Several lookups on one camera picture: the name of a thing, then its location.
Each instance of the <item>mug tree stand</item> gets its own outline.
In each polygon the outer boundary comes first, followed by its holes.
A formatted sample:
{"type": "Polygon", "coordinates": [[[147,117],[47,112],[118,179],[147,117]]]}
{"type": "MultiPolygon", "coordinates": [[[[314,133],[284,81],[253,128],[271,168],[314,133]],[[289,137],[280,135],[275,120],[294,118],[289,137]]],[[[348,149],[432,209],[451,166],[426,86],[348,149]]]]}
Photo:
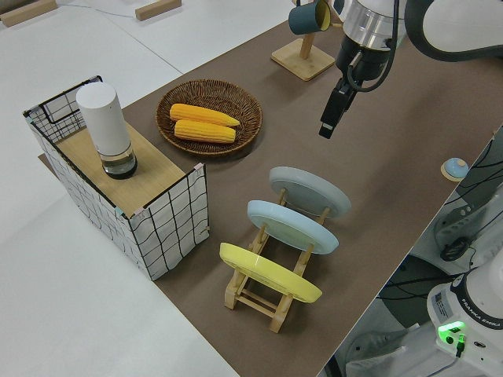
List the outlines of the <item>mug tree stand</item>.
{"type": "Polygon", "coordinates": [[[314,33],[304,35],[274,51],[271,59],[304,81],[330,68],[335,59],[313,46],[314,33]]]}

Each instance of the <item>white bottle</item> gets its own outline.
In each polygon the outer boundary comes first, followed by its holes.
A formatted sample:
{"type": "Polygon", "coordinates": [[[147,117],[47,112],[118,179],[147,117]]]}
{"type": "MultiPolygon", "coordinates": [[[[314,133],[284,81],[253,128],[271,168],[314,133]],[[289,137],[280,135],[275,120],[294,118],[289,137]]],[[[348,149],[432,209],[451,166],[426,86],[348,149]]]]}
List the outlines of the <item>white bottle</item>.
{"type": "Polygon", "coordinates": [[[76,100],[105,173],[115,179],[133,175],[138,161],[116,90],[105,82],[92,82],[77,91],[76,100]]]}

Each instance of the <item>wooden stand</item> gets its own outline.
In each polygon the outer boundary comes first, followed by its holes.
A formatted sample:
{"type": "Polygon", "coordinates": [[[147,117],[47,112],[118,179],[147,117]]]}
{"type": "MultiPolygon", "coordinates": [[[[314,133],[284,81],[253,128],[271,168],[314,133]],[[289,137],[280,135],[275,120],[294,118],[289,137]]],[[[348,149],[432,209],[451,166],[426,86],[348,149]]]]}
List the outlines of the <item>wooden stand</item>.
{"type": "MultiPolygon", "coordinates": [[[[284,206],[286,190],[283,188],[281,190],[280,198],[278,204],[284,206]]],[[[329,215],[330,208],[326,208],[323,214],[318,219],[317,223],[323,225],[325,219],[329,215]]],[[[248,250],[252,253],[260,255],[263,248],[266,246],[266,242],[269,239],[269,235],[266,233],[266,226],[263,225],[257,235],[255,236],[252,243],[250,243],[248,250]]],[[[306,251],[300,253],[299,259],[297,260],[296,266],[293,272],[299,276],[304,274],[306,270],[307,263],[314,249],[314,245],[310,245],[306,251]]],[[[227,284],[225,293],[225,306],[229,309],[234,309],[237,302],[243,302],[244,304],[258,310],[271,318],[269,329],[275,333],[280,331],[281,325],[285,321],[285,318],[290,310],[290,305],[293,301],[292,295],[282,295],[281,300],[277,305],[272,302],[256,295],[255,293],[249,291],[245,288],[248,282],[248,276],[245,274],[234,270],[234,274],[230,282],[227,284]]]]}
{"type": "Polygon", "coordinates": [[[313,46],[314,33],[304,35],[288,45],[274,51],[271,59],[288,69],[304,81],[311,80],[330,68],[335,59],[313,46]]]}
{"type": "Polygon", "coordinates": [[[3,13],[0,15],[0,19],[2,19],[2,22],[6,27],[11,27],[56,8],[57,4],[55,0],[38,0],[37,2],[33,2],[15,10],[11,10],[10,12],[3,13]]]}

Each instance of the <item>storage box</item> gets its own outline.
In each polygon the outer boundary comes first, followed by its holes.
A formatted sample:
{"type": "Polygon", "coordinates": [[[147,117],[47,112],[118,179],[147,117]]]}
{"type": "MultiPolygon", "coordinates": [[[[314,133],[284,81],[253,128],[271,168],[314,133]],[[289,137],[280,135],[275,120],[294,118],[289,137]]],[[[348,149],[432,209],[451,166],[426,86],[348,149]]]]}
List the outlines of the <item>storage box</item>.
{"type": "Polygon", "coordinates": [[[101,168],[75,101],[93,77],[24,112],[54,173],[80,210],[151,280],[208,238],[206,169],[184,174],[129,126],[138,158],[132,178],[101,168]]]}

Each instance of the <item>glass base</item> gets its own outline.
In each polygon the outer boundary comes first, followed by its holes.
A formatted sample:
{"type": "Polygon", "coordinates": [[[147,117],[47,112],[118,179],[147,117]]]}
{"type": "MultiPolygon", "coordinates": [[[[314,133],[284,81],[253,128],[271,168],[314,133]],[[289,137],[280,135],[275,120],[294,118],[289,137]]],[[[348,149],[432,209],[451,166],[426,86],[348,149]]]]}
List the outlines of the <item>glass base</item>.
{"type": "Polygon", "coordinates": [[[110,178],[113,178],[113,179],[127,179],[127,178],[130,178],[130,177],[133,176],[133,174],[136,171],[137,167],[138,167],[138,161],[135,158],[134,159],[134,165],[133,165],[133,167],[131,167],[128,171],[126,171],[124,173],[113,173],[111,171],[107,171],[107,169],[105,167],[103,167],[103,170],[105,171],[105,173],[110,178]]]}
{"type": "Polygon", "coordinates": [[[138,161],[131,146],[120,155],[100,157],[103,170],[109,177],[114,179],[129,178],[138,167],[138,161]]]}

